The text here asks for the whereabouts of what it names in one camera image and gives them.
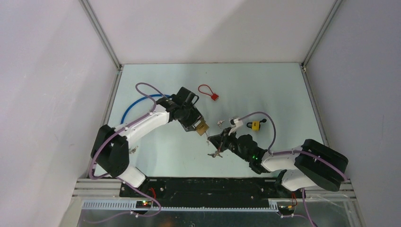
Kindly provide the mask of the brass padlock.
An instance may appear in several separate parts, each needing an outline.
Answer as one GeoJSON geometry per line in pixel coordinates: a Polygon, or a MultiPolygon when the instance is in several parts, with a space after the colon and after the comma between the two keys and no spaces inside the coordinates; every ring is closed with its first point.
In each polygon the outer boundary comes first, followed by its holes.
{"type": "Polygon", "coordinates": [[[199,123],[195,127],[195,131],[200,135],[204,135],[207,130],[209,129],[209,126],[204,120],[200,120],[199,123]]]}

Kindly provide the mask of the blue cable lock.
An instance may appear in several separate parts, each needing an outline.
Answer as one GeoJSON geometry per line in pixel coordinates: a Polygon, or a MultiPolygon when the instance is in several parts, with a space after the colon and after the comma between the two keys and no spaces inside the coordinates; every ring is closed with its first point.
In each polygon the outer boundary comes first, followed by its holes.
{"type": "MultiPolygon", "coordinates": [[[[152,98],[154,98],[154,97],[162,97],[162,95],[161,94],[153,94],[153,95],[150,95],[150,97],[152,97],[152,98]]],[[[140,102],[142,102],[142,101],[144,101],[146,99],[148,99],[148,97],[144,96],[144,97],[139,98],[138,100],[134,101],[130,106],[128,106],[127,109],[125,110],[125,112],[122,115],[122,118],[120,120],[120,124],[124,123],[125,118],[128,115],[128,113],[131,110],[131,108],[133,108],[135,105],[137,105],[138,103],[140,103],[140,102]]]]}

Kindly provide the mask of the silver key bunch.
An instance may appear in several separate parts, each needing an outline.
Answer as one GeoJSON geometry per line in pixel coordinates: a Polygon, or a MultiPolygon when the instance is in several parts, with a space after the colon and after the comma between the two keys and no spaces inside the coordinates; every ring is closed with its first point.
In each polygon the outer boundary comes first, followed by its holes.
{"type": "Polygon", "coordinates": [[[135,146],[134,148],[132,148],[132,149],[129,151],[129,154],[134,154],[134,153],[137,151],[137,149],[138,149],[138,146],[135,146]]]}
{"type": "Polygon", "coordinates": [[[207,154],[207,155],[211,156],[212,158],[222,157],[222,155],[220,153],[221,153],[220,151],[215,151],[214,153],[210,153],[210,154],[207,154]]]}

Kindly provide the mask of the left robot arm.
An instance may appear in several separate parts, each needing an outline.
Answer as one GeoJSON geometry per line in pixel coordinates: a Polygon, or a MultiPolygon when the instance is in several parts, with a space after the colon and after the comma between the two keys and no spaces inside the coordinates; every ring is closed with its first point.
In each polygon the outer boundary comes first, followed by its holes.
{"type": "Polygon", "coordinates": [[[130,164],[130,151],[138,140],[154,129],[172,121],[178,121],[186,132],[195,131],[204,119],[195,104],[199,96],[185,87],[176,94],[155,100],[151,109],[131,123],[122,123],[116,127],[103,125],[97,133],[91,158],[92,164],[97,164],[106,174],[131,186],[131,191],[138,197],[144,197],[149,192],[146,175],[130,164]]]}

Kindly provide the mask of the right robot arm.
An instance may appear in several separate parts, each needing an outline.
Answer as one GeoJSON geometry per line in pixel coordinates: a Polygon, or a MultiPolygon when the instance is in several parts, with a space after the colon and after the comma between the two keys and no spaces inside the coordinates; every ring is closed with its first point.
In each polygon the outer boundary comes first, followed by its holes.
{"type": "Polygon", "coordinates": [[[218,135],[209,136],[208,142],[216,148],[211,157],[229,150],[257,174],[279,171],[275,192],[282,198],[313,186],[337,192],[347,180],[345,170],[349,160],[313,139],[306,139],[302,145],[290,150],[270,151],[259,147],[250,134],[237,137],[225,129],[218,135]]]}

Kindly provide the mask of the silver key bunch front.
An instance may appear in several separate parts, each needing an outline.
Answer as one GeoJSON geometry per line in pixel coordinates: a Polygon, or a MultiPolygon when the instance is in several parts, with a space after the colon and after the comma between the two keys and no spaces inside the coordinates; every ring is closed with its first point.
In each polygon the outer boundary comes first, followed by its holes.
{"type": "Polygon", "coordinates": [[[210,154],[207,154],[207,155],[211,156],[212,158],[222,157],[222,155],[220,153],[221,153],[220,151],[215,151],[214,153],[210,153],[210,154]]]}

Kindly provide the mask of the yellow black padlock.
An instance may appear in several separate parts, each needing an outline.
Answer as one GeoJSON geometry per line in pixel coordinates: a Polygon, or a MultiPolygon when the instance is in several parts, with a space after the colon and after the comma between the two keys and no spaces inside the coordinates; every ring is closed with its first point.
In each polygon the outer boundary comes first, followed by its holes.
{"type": "Polygon", "coordinates": [[[266,122],[267,122],[267,119],[262,119],[260,121],[252,121],[252,122],[248,122],[246,124],[246,127],[253,131],[259,131],[261,129],[261,124],[266,123],[266,122]]]}

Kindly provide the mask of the right circuit board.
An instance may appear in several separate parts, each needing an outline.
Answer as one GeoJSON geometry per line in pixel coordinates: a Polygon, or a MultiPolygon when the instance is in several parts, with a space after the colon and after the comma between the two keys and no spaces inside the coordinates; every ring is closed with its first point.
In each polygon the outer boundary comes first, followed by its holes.
{"type": "Polygon", "coordinates": [[[296,209],[296,205],[279,206],[278,211],[281,213],[293,213],[296,209]]]}

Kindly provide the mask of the circuit board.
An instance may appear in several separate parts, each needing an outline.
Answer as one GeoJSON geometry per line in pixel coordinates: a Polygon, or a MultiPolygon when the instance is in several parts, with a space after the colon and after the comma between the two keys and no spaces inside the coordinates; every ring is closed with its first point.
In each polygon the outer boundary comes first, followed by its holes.
{"type": "Polygon", "coordinates": [[[293,213],[296,209],[296,205],[279,206],[278,211],[281,213],[293,213]]]}
{"type": "Polygon", "coordinates": [[[152,208],[153,201],[140,200],[136,201],[135,208],[137,209],[150,209],[152,208]]]}

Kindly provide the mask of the left circuit board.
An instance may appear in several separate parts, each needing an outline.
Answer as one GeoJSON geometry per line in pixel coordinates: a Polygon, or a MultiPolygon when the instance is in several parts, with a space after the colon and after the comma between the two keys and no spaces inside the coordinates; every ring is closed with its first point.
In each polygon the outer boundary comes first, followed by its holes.
{"type": "Polygon", "coordinates": [[[137,209],[150,209],[152,208],[153,201],[140,200],[136,201],[135,208],[137,209]]]}

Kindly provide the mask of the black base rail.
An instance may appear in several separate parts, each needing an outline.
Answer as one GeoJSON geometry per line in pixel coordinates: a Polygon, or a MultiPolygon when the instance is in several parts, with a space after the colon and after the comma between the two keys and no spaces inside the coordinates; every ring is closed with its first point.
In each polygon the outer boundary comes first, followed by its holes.
{"type": "Polygon", "coordinates": [[[139,191],[164,208],[269,208],[270,199],[301,199],[274,178],[149,177],[139,191]]]}

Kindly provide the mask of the left aluminium frame post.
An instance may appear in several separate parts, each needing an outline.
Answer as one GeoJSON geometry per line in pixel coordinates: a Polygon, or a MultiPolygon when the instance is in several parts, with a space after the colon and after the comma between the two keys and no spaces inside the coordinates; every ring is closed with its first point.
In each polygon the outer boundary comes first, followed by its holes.
{"type": "Polygon", "coordinates": [[[89,0],[79,0],[85,14],[88,17],[89,22],[91,23],[94,31],[98,35],[103,47],[105,48],[107,54],[109,55],[110,59],[112,60],[114,66],[117,70],[120,70],[122,67],[121,62],[119,61],[110,40],[108,39],[106,32],[104,31],[93,7],[89,0]]]}

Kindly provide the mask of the aluminium frame post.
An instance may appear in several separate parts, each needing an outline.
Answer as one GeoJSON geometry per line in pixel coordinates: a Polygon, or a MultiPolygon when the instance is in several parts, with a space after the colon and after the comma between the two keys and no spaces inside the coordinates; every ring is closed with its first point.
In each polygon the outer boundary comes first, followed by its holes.
{"type": "Polygon", "coordinates": [[[88,17],[89,22],[91,23],[94,31],[98,35],[103,47],[105,48],[107,54],[109,55],[110,59],[112,60],[114,66],[117,70],[120,70],[122,67],[121,62],[119,61],[110,40],[108,39],[106,32],[104,31],[93,7],[89,0],[79,0],[85,14],[88,17]]]}
{"type": "Polygon", "coordinates": [[[309,64],[310,60],[312,59],[315,51],[317,50],[321,40],[323,39],[324,35],[326,34],[329,26],[331,25],[332,21],[334,20],[338,10],[342,6],[344,0],[335,0],[333,5],[331,6],[329,13],[325,17],[321,27],[318,30],[317,35],[315,36],[311,46],[309,47],[303,61],[301,62],[302,70],[306,72],[307,65],[309,64]]]}

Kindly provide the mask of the right aluminium frame post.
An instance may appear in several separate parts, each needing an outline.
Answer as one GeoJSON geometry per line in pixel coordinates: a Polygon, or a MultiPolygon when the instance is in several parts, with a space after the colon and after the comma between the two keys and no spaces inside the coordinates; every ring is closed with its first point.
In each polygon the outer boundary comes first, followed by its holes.
{"type": "Polygon", "coordinates": [[[321,40],[323,39],[324,35],[326,34],[329,26],[331,25],[332,21],[334,20],[338,10],[342,6],[344,0],[335,0],[333,5],[331,6],[329,13],[325,17],[321,27],[318,30],[317,35],[315,36],[311,46],[309,47],[303,61],[301,62],[302,70],[306,72],[307,65],[309,64],[310,60],[312,59],[315,51],[317,50],[321,40]]]}

